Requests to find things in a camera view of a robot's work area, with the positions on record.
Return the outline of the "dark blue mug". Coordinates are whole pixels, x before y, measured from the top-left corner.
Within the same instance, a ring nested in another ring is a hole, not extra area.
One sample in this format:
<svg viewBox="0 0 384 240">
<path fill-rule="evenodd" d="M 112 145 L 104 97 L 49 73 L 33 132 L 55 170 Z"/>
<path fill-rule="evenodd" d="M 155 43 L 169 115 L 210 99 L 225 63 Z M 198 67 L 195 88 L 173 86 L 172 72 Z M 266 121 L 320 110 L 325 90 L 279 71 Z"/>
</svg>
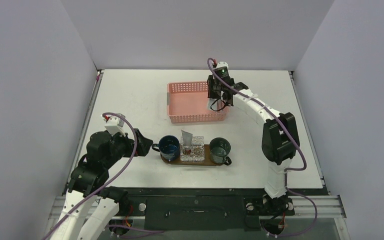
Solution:
<svg viewBox="0 0 384 240">
<path fill-rule="evenodd" d="M 180 156 L 180 142 L 178 138 L 173 135 L 162 137 L 159 142 L 154 143 L 151 148 L 159 152 L 167 161 L 176 160 Z"/>
</svg>

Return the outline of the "dark green mug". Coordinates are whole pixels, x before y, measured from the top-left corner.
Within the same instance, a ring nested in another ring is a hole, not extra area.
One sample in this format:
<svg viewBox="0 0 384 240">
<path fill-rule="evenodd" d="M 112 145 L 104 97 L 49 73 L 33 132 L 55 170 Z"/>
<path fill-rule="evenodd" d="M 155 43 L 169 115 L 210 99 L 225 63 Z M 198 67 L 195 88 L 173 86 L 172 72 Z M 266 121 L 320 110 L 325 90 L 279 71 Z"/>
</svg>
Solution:
<svg viewBox="0 0 384 240">
<path fill-rule="evenodd" d="M 209 143 L 210 161 L 215 164 L 230 166 L 232 160 L 229 157 L 231 151 L 230 143 L 222 137 L 216 137 Z"/>
</svg>

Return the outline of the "red cap toothpaste tube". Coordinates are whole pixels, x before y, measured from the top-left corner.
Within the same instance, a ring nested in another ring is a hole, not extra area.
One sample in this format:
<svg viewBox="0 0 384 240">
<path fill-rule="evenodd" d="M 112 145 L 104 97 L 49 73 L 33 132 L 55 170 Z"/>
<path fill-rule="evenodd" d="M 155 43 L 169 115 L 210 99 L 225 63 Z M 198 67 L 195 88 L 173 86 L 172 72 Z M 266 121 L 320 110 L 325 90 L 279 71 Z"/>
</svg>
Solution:
<svg viewBox="0 0 384 240">
<path fill-rule="evenodd" d="M 192 152 L 191 146 L 192 146 L 193 134 L 184 130 L 182 130 L 181 133 L 182 133 L 182 139 L 183 139 L 182 153 L 185 156 L 188 156 Z"/>
</svg>

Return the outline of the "brown oval wooden tray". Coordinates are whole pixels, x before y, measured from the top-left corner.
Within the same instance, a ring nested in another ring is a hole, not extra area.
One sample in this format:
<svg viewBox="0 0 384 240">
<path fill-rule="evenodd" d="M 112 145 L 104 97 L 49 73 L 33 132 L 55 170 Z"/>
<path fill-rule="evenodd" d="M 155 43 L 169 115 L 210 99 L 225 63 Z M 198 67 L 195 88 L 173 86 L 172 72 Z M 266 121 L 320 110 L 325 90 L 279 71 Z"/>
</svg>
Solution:
<svg viewBox="0 0 384 240">
<path fill-rule="evenodd" d="M 215 167 L 215 166 L 222 166 L 224 165 L 223 163 L 214 163 L 210 159 L 210 154 L 206 153 L 205 158 L 203 161 L 182 161 L 180 157 L 178 157 L 175 160 L 168 161 L 165 159 L 162 155 L 160 155 L 160 158 L 162 161 L 166 164 L 171 164 L 171 165 L 179 165 L 179 166 L 205 166 L 205 167 Z"/>
</svg>

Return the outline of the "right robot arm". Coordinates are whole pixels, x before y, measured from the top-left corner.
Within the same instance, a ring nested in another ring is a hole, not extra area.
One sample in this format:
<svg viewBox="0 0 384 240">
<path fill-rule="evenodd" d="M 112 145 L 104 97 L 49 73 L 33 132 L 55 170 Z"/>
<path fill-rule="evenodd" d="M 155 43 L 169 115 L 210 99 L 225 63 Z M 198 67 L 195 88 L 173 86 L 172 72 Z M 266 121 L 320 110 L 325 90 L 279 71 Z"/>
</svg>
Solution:
<svg viewBox="0 0 384 240">
<path fill-rule="evenodd" d="M 293 170 L 290 166 L 292 158 L 296 154 L 303 155 L 295 116 L 269 107 L 247 85 L 234 82 L 223 62 L 211 67 L 210 71 L 208 98 L 221 99 L 225 106 L 241 109 L 263 128 L 261 148 L 268 160 L 264 186 L 267 196 L 261 201 L 263 210 L 269 214 L 291 211 L 293 204 L 288 198 L 287 173 Z"/>
</svg>

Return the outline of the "dark cap toothpaste tube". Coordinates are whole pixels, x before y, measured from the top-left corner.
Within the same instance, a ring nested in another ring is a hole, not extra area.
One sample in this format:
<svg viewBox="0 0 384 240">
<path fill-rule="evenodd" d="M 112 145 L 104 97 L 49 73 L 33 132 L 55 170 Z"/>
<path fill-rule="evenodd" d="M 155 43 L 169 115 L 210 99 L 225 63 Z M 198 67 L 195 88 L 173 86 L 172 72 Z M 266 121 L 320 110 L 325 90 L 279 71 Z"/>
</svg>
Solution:
<svg viewBox="0 0 384 240">
<path fill-rule="evenodd" d="M 213 98 L 208 98 L 207 105 L 206 105 L 208 110 L 211 110 L 211 105 L 213 103 L 213 100 L 214 100 Z"/>
</svg>

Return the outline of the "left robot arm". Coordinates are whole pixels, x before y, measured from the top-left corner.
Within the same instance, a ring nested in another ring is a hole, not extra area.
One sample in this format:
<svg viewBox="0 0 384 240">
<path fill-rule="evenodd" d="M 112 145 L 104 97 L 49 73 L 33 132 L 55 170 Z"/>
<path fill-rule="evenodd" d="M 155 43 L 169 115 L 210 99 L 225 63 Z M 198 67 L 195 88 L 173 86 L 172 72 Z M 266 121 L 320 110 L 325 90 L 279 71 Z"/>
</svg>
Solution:
<svg viewBox="0 0 384 240">
<path fill-rule="evenodd" d="M 109 169 L 122 157 L 149 153 L 153 141 L 137 128 L 134 132 L 137 140 L 121 132 L 98 131 L 91 135 L 86 154 L 70 175 L 58 222 L 44 239 L 95 240 L 113 216 L 132 209 L 126 190 L 105 183 Z"/>
</svg>

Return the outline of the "pink perforated plastic basket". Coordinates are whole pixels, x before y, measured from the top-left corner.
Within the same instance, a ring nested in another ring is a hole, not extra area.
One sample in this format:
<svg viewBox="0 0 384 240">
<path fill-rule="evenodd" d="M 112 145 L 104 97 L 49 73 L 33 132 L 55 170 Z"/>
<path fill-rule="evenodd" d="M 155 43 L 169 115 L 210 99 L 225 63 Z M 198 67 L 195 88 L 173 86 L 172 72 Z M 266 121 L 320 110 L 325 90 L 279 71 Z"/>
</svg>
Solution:
<svg viewBox="0 0 384 240">
<path fill-rule="evenodd" d="M 167 115 L 173 124 L 223 121 L 229 112 L 207 109 L 208 85 L 205 81 L 170 82 L 167 85 L 170 104 Z"/>
</svg>

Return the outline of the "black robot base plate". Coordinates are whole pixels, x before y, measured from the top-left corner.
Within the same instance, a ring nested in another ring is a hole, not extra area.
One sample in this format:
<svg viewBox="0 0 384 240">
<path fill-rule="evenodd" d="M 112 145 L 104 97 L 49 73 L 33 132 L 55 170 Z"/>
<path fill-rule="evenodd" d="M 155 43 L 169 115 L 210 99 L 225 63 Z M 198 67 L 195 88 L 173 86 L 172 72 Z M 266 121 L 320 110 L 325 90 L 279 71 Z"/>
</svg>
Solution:
<svg viewBox="0 0 384 240">
<path fill-rule="evenodd" d="M 272 200 L 262 188 L 125 188 L 127 203 L 104 225 L 151 231 L 260 231 L 293 216 L 289 195 Z"/>
</svg>

